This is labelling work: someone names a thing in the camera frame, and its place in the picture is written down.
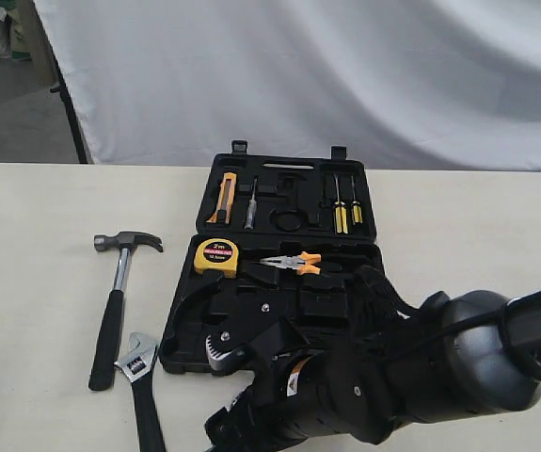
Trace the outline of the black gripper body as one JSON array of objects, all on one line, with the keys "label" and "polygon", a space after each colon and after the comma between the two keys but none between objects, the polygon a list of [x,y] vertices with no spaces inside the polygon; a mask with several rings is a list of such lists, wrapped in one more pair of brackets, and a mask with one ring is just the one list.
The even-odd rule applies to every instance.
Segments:
[{"label": "black gripper body", "polygon": [[333,349],[258,374],[205,430],[212,451],[282,451],[341,434],[380,444],[392,434],[392,406],[376,365]]}]

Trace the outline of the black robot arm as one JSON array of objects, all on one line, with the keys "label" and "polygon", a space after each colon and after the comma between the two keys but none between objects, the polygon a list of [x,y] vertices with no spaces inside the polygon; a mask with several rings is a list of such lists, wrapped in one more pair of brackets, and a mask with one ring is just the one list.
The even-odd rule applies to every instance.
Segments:
[{"label": "black robot arm", "polygon": [[349,332],[332,347],[267,330],[210,365],[253,381],[205,423],[214,451],[282,451],[348,435],[381,444],[410,424],[523,412],[541,398],[541,290],[519,298],[436,292],[419,307],[380,271],[346,285]]}]

